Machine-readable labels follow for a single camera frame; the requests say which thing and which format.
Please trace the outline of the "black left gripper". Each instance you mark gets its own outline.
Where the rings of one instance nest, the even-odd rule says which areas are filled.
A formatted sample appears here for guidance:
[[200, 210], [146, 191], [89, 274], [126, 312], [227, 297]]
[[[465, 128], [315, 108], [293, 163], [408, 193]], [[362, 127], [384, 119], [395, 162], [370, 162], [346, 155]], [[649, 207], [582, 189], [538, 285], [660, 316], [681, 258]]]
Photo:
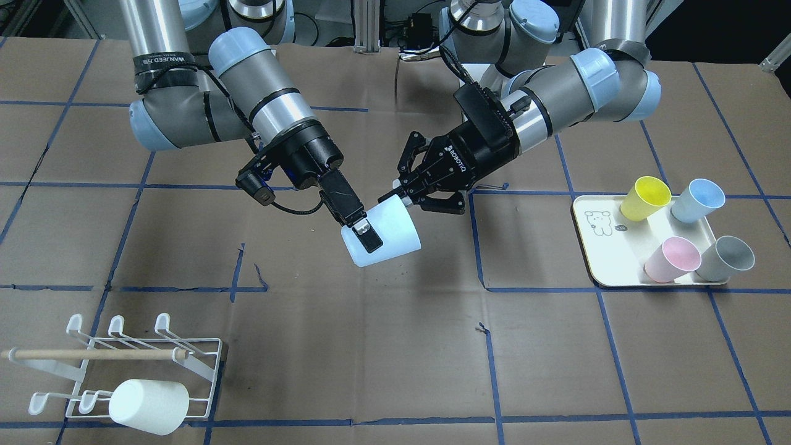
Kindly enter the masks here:
[[[489, 88], [469, 83], [453, 94], [466, 121], [445, 135], [426, 138], [412, 132], [399, 158], [399, 177], [378, 203], [398, 197], [402, 203], [417, 199], [421, 210], [464, 214], [463, 190], [514, 160], [518, 154], [517, 130], [509, 113]], [[447, 198], [433, 192], [454, 192]]]

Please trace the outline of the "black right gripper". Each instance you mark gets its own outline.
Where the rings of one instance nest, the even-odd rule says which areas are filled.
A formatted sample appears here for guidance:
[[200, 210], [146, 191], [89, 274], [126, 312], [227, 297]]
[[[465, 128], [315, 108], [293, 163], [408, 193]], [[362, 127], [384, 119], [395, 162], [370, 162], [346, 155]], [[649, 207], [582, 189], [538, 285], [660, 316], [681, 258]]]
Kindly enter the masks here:
[[[353, 226], [353, 233], [365, 253], [384, 245], [378, 232], [365, 217], [364, 206], [339, 170], [344, 155], [319, 121], [305, 121], [277, 136], [264, 146], [239, 171], [235, 186], [260, 205], [294, 215], [308, 215], [326, 205], [333, 218], [343, 226]], [[319, 188], [320, 204], [308, 211], [278, 205], [268, 185], [275, 168], [280, 167], [295, 189]]]

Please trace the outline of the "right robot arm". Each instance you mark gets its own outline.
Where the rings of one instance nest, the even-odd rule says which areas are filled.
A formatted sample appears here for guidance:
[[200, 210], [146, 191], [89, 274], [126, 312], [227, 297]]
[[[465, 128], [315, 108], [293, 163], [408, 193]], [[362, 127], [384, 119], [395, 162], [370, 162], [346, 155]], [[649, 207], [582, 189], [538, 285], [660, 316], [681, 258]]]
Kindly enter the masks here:
[[122, 1], [135, 65], [130, 125], [148, 150], [245, 139], [254, 155], [235, 186], [275, 205], [268, 185], [282, 169], [295, 189], [318, 188], [320, 205], [352, 231], [364, 251], [383, 240], [340, 172], [344, 155], [257, 31], [231, 28], [209, 47], [208, 65], [190, 53], [176, 1]]

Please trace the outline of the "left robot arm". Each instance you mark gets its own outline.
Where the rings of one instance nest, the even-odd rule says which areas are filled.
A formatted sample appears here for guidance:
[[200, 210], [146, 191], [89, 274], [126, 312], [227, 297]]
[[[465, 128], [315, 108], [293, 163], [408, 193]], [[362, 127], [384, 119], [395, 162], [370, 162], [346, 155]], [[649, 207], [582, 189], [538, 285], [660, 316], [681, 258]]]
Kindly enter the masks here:
[[645, 1], [593, 1], [590, 47], [547, 64], [561, 31], [548, 3], [450, 2], [438, 51], [462, 82], [453, 96], [464, 122], [438, 137], [412, 133], [379, 202], [463, 214], [478, 181], [562, 130], [650, 116], [661, 84], [646, 68], [648, 9]]

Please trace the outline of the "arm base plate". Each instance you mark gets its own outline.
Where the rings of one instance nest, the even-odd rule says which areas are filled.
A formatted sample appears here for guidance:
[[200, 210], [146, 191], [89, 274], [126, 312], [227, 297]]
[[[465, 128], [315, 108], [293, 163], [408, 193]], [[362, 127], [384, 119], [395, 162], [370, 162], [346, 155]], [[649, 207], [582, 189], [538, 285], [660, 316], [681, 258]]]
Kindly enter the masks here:
[[486, 70], [489, 67], [489, 63], [463, 63], [463, 68], [468, 74], [469, 78], [475, 82], [480, 83]]

